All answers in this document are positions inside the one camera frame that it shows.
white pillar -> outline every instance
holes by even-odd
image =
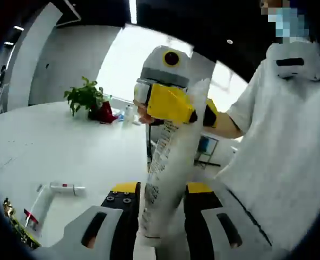
[[[45,42],[60,19],[62,13],[52,3],[49,3],[34,19],[32,24],[25,27],[16,43],[9,67],[9,92],[7,111],[27,107],[31,82]]]

white wall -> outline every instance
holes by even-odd
[[[53,30],[35,70],[29,104],[63,101],[65,90],[82,86],[82,76],[96,80],[119,30],[99,25]]]
[[[30,28],[25,28],[22,41],[16,43],[16,55],[12,69],[9,70],[10,85],[7,110],[27,107],[38,58],[43,46],[62,13],[49,3],[36,17]]]

white table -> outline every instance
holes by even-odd
[[[8,197],[21,218],[51,181],[86,186],[86,197],[56,196],[39,242],[59,241],[63,228],[117,183],[145,181],[145,125],[103,125],[72,117],[66,102],[20,108],[0,115],[0,207]]]

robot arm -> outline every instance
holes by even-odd
[[[145,60],[141,77],[134,88],[134,100],[147,107],[147,114],[157,119],[156,125],[171,121],[176,124],[196,122],[197,115],[186,95],[186,77],[190,58],[180,51],[160,46]],[[215,127],[217,109],[207,101],[204,126]]]

